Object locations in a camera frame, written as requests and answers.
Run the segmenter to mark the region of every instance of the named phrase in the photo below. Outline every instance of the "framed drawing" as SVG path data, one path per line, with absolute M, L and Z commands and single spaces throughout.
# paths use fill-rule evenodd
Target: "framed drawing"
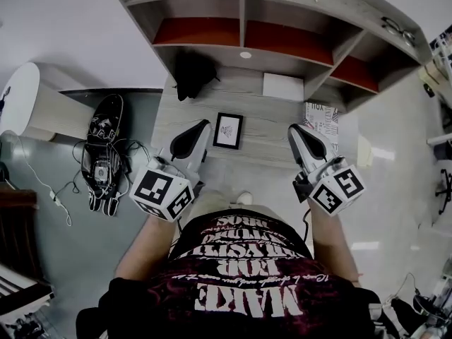
M 215 135 L 213 137 L 213 145 L 238 150 L 242 123 L 243 116 L 218 113 L 217 127 L 215 128 Z

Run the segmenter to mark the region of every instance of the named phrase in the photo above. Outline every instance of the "shoe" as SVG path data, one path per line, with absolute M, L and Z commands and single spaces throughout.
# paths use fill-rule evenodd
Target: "shoe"
M 253 204 L 253 195 L 249 192 L 242 193 L 237 199 L 237 203 L 239 205 L 252 205 Z

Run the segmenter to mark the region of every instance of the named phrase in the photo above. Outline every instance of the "desk surface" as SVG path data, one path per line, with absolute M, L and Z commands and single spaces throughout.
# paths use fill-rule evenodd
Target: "desk surface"
M 196 99 L 177 99 L 176 83 L 168 78 L 157 112 L 151 146 L 160 148 L 201 119 L 208 119 L 215 129 L 218 112 L 244 116 L 239 150 L 212 146 L 208 156 L 242 162 L 297 168 L 287 139 L 290 124 L 301 123 L 303 104 L 262 96 L 263 74 L 236 68 L 218 71 Z M 339 153 L 349 163 L 357 159 L 357 116 L 355 112 L 339 118 Z

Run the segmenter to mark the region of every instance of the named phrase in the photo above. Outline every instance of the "wooden shelf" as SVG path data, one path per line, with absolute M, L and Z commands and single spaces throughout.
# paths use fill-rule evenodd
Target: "wooden shelf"
M 332 72 L 331 78 L 363 88 L 373 93 L 379 92 L 379 84 L 365 61 L 347 56 Z
M 154 45 L 207 44 L 240 46 L 239 19 L 167 18 L 162 21 Z
M 245 47 L 289 54 L 327 66 L 333 65 L 331 48 L 321 35 L 283 25 L 248 21 Z

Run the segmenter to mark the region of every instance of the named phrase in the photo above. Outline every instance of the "wall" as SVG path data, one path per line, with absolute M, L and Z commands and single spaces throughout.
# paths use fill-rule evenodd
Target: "wall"
M 433 39 L 452 23 L 452 0 L 387 0 Z M 55 64 L 80 84 L 162 88 L 166 72 L 117 0 L 0 0 L 0 87 L 25 63 Z

